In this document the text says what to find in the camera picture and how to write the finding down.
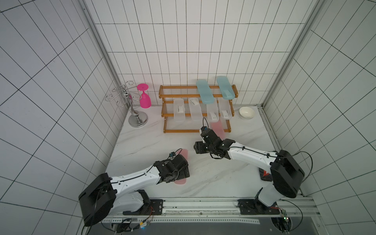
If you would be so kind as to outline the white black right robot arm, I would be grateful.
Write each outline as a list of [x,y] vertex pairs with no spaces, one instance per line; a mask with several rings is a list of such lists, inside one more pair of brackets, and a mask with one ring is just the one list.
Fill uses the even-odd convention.
[[272,182],[261,188],[252,199],[248,210],[254,214],[276,214],[277,201],[284,197],[296,198],[305,173],[289,152],[266,152],[246,147],[234,140],[222,140],[206,126],[200,129],[200,135],[203,141],[194,144],[196,154],[208,153],[217,160],[226,158],[242,161],[272,176]]

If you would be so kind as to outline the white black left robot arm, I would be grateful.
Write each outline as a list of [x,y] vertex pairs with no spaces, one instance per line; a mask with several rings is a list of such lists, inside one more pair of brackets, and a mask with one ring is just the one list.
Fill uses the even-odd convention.
[[145,187],[189,177],[189,163],[181,154],[170,154],[167,159],[128,175],[100,174],[78,197],[84,226],[91,227],[108,215],[121,212],[144,214],[150,207]]

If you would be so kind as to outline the pink pencil case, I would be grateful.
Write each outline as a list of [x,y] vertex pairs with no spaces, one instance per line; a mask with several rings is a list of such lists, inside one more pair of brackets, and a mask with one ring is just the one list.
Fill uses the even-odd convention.
[[218,122],[211,122],[210,127],[221,140],[226,139],[226,133],[224,131],[221,120],[219,120]]
[[[188,160],[189,155],[188,155],[188,150],[187,150],[187,149],[181,149],[181,150],[179,151],[179,154],[181,154],[186,160]],[[177,180],[177,181],[175,181],[174,183],[175,183],[176,185],[184,185],[184,184],[186,184],[186,181],[187,181],[187,178],[185,178],[185,179],[181,179],[181,180]]]

